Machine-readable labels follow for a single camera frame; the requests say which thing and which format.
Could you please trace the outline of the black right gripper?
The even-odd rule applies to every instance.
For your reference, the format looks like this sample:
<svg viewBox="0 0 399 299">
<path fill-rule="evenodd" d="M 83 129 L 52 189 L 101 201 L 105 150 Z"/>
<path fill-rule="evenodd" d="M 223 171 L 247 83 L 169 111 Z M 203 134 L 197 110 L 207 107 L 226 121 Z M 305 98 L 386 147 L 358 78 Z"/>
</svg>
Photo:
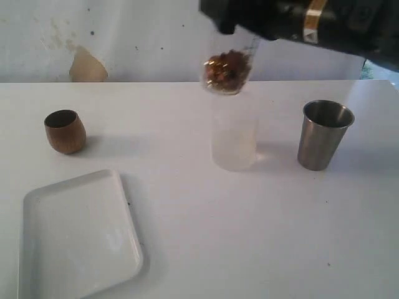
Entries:
<svg viewBox="0 0 399 299">
<path fill-rule="evenodd" d="M 302 40 L 308 1 L 199 0 L 199 11 L 220 34 L 234 34 L 238 25 L 266 40 Z"/>
</svg>

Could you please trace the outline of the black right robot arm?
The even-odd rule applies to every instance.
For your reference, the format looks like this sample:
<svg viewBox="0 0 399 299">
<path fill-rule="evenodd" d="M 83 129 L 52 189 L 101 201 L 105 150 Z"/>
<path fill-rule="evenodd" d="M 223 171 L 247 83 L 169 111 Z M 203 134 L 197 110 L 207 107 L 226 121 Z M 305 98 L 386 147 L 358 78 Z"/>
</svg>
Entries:
<svg viewBox="0 0 399 299">
<path fill-rule="evenodd" d="M 240 26 L 398 71 L 398 1 L 200 1 L 199 10 L 225 35 Z"/>
</svg>

